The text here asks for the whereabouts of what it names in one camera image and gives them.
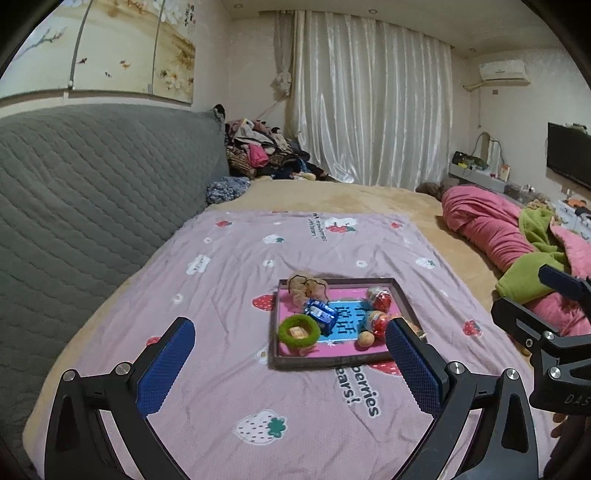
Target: black television screen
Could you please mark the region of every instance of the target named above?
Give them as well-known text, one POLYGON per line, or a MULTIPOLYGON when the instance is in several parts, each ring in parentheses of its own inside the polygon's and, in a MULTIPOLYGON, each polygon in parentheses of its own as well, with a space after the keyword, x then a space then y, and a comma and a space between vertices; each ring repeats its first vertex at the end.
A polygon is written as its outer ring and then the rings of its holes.
POLYGON ((591 189, 591 135, 549 123, 546 166, 591 189))

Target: gray quilted headboard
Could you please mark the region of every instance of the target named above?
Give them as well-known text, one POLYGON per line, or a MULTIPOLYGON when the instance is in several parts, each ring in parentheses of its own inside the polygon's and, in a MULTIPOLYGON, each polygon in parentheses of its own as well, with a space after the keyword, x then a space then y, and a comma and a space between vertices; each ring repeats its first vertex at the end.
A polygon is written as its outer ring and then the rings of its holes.
POLYGON ((53 362, 228 174, 213 112, 80 105, 0 119, 0 434, 21 434, 53 362))

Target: green strawberry leaf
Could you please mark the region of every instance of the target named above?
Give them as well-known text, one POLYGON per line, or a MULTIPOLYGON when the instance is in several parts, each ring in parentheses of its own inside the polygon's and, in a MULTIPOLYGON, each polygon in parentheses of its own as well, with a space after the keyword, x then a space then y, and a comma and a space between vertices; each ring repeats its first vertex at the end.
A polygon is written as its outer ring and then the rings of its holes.
POLYGON ((276 439, 280 439, 283 436, 283 431, 286 428, 287 427, 285 426, 284 419, 278 419, 276 417, 273 417, 267 425, 267 433, 270 436, 275 437, 276 439))

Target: green fuzzy ring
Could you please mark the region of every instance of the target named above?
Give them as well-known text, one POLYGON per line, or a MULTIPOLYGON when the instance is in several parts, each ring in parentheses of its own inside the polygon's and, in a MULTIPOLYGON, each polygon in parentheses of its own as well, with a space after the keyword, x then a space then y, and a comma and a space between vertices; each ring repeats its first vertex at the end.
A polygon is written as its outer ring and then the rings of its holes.
POLYGON ((306 348, 314 345, 320 338, 320 327, 314 319, 308 315, 297 314, 287 317, 279 325, 277 336, 281 343, 290 348, 306 348), (293 338, 290 335, 290 328, 302 327, 308 336, 306 338, 293 338))

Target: beige bed sheet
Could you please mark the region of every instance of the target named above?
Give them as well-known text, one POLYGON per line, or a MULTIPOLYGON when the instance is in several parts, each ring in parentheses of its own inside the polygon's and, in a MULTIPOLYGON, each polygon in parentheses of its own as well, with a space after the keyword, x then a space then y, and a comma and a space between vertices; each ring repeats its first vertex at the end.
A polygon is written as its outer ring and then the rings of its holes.
MULTIPOLYGON (((365 187, 344 183, 293 180, 257 180, 237 200, 212 205, 216 210, 275 210, 330 213, 404 213, 442 254, 472 294, 488 311, 499 271, 464 239, 447 230, 441 216, 441 203, 422 193, 389 187, 365 187)), ((150 263, 158 252, 152 256, 150 263)), ((23 444, 32 451, 41 413, 53 403, 62 372, 74 365, 102 319, 117 298, 133 283, 126 280, 78 331, 47 375, 35 408, 23 432, 23 444)))

